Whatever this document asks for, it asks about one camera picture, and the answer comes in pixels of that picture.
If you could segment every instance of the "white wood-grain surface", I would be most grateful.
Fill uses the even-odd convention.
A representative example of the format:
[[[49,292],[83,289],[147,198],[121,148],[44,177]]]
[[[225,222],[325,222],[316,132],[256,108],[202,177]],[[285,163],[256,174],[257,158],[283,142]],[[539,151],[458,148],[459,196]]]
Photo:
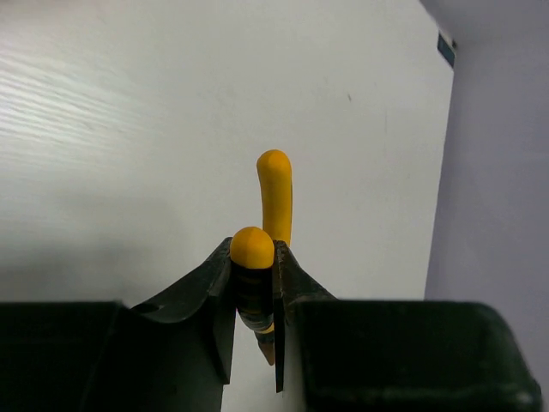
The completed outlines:
[[[408,0],[0,2],[0,299],[158,292],[260,224],[269,148],[293,160],[306,270],[420,298],[452,77],[436,40]],[[224,410],[276,410],[241,324],[235,345]]]

